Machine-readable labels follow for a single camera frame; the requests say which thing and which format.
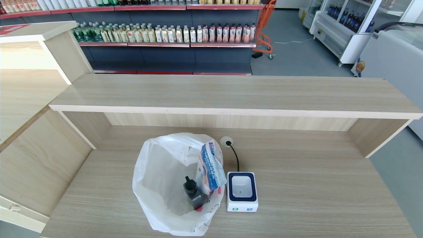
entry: wood grain surface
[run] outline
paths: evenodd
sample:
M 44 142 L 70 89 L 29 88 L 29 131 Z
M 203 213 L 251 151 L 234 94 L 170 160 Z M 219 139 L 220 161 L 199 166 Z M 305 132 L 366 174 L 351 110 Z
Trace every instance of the wood grain surface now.
M 81 53 L 81 47 L 76 44 L 72 33 L 63 32 L 49 40 L 40 42 L 40 45 L 54 58 L 57 70 L 67 84 L 71 84 L 84 74 L 94 73 L 86 56 Z
M 356 118 L 105 113 L 117 126 L 347 131 Z
M 224 196 L 206 238 L 415 237 L 345 132 L 125 126 L 112 126 L 92 151 L 41 236 L 172 237 L 150 228 L 132 192 L 132 176 L 146 139 L 177 132 L 232 136 L 240 170 L 256 174 L 258 211 L 227 212 Z M 233 152 L 222 150 L 225 171 L 234 171 Z
M 351 77 L 88 74 L 50 107 L 57 111 L 392 119 L 423 115 L 386 80 Z
M 0 44 L 0 69 L 57 69 L 52 56 L 38 42 Z
M 68 86 L 57 70 L 0 70 L 1 143 Z
M 62 113 L 76 127 L 77 132 L 86 138 L 93 149 L 101 145 L 112 126 L 102 112 L 65 111 Z
M 47 111 L 1 152 L 0 196 L 50 216 L 91 150 Z
M 348 130 L 348 134 L 362 155 L 370 158 L 411 121 L 406 119 L 358 119 Z

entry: checkout counter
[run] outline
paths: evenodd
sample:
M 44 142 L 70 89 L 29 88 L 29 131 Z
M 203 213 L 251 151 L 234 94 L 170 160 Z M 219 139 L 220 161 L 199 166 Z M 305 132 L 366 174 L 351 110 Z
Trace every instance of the checkout counter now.
M 71 85 L 0 154 L 0 196 L 43 216 L 42 237 L 170 237 L 150 228 L 132 176 L 146 139 L 177 132 L 231 136 L 256 176 L 258 211 L 220 208 L 206 237 L 415 237 L 367 159 L 423 115 L 386 80 L 93 74 L 69 29 L 48 50 L 78 60 L 67 71 L 54 57 Z

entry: plastic shopping bag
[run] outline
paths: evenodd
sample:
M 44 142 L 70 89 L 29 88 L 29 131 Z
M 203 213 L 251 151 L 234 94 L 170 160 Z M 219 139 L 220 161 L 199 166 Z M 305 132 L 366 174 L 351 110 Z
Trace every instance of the plastic shopping bag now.
M 185 177 L 195 177 L 207 135 L 177 133 L 148 139 L 135 164 L 132 189 L 154 230 L 179 236 L 202 236 L 220 206 L 225 186 L 220 186 L 197 210 L 185 193 Z M 222 150 L 215 144 L 216 159 L 223 165 Z

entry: beverage bottle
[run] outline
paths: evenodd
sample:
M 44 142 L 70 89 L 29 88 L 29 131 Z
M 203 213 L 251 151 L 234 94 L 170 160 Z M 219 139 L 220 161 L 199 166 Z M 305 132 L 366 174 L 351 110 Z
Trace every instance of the beverage bottle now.
M 371 28 L 374 26 L 374 17 L 371 19 L 369 26 L 366 29 L 366 32 L 370 32 Z
M 219 25 L 217 27 L 217 37 L 216 37 L 216 41 L 219 42 L 219 43 L 222 42 L 222 31 L 223 31 L 222 26 L 219 23 Z
M 253 25 L 250 28 L 250 41 L 253 41 L 255 38 L 255 24 L 253 23 Z
M 229 43 L 235 43 L 235 33 L 236 33 L 236 27 L 235 27 L 235 24 L 232 24 L 229 30 Z
M 348 8 L 345 8 L 345 10 L 342 13 L 341 19 L 339 20 L 339 23 L 344 25 L 347 16 L 348 16 Z
M 331 5 L 329 6 L 329 9 L 327 10 L 327 14 L 328 14 L 329 16 L 331 16 L 331 17 L 333 17 L 333 14 L 332 14 L 332 10 L 333 10 L 333 8 L 334 8 L 334 5 L 333 5 L 333 4 L 331 4 Z
M 356 13 L 355 16 L 352 18 L 350 29 L 354 32 L 357 32 L 355 30 L 356 25 L 358 24 L 358 21 L 360 20 L 360 13 Z
M 348 17 L 346 18 L 346 21 L 344 23 L 344 26 L 349 28 L 349 25 L 351 25 L 352 19 L 354 18 L 354 10 L 351 11 L 350 14 L 348 14 Z
M 335 19 L 335 20 L 337 20 L 338 19 L 338 16 L 339 16 L 339 14 L 341 13 L 341 6 L 336 6 L 336 8 L 335 8 L 335 14 L 334 14 L 334 16 L 333 16 L 333 18 Z
M 222 42 L 227 43 L 229 41 L 229 25 L 226 24 L 223 28 L 223 36 L 222 36 Z

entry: freezer lid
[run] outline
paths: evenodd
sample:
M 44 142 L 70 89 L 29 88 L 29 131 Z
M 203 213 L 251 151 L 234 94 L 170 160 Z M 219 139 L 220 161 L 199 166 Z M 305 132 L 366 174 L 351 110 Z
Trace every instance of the freezer lid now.
M 390 22 L 377 28 L 379 35 L 389 35 L 423 50 L 423 24 Z

